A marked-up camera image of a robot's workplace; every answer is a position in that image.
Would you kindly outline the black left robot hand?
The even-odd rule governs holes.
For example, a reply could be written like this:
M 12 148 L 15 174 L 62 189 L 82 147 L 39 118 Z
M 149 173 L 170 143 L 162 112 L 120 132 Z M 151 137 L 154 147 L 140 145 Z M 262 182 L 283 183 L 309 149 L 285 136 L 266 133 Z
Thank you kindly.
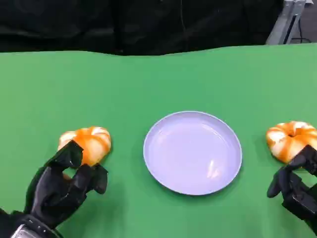
M 68 142 L 34 175 L 26 192 L 24 213 L 51 229 L 71 217 L 94 190 L 104 194 L 107 170 L 100 164 L 82 165 L 83 148 Z

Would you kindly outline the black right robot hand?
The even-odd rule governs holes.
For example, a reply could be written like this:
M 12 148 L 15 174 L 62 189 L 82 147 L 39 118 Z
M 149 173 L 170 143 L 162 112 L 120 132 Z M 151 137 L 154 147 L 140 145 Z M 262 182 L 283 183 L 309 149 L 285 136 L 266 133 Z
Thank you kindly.
M 294 173 L 303 168 L 311 175 L 317 175 L 317 151 L 306 145 L 288 164 L 281 167 L 273 176 L 267 190 L 267 197 L 282 194 L 282 206 L 305 221 L 311 230 L 317 233 L 317 186 L 308 187 Z

